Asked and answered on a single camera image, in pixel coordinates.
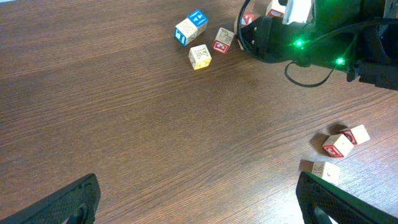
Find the wooden block baseball picture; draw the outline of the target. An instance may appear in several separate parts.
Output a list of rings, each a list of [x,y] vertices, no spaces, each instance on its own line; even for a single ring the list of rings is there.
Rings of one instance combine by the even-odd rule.
[[[322,178],[323,180],[338,185],[340,168],[329,162],[314,162],[312,168],[312,174]]]

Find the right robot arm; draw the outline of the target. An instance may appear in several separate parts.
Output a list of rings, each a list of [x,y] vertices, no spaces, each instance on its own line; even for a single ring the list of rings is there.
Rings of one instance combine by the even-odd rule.
[[[316,65],[359,80],[397,89],[397,1],[278,1],[284,12],[268,12],[234,27],[243,50],[265,63]]]

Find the wooden block butterfly picture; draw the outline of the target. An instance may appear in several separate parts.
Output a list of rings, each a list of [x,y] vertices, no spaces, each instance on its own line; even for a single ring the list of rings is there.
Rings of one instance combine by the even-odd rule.
[[[331,157],[346,157],[353,148],[354,145],[344,134],[331,135],[322,145]]]

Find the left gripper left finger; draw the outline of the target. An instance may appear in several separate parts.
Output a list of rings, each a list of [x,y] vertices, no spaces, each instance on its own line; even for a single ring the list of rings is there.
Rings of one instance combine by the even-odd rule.
[[[1,223],[86,223],[95,221],[101,191],[95,174],[88,174]]]

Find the wooden block red side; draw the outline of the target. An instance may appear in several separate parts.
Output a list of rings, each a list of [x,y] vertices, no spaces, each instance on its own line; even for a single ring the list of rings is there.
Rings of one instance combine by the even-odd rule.
[[[363,124],[342,129],[338,131],[338,134],[344,134],[353,145],[359,145],[370,140],[370,136]]]

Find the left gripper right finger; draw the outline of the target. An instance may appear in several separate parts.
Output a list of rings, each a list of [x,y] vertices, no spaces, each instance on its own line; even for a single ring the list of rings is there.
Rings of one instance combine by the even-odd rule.
[[[397,218],[341,190],[335,185],[302,171],[296,196],[305,224],[364,223],[397,224]]]

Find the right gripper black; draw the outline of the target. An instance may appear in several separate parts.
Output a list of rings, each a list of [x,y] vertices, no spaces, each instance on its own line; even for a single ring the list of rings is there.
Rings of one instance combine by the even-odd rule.
[[[280,17],[260,16],[241,28],[241,44],[249,55],[265,63],[295,60],[310,42],[311,23],[282,23]]]

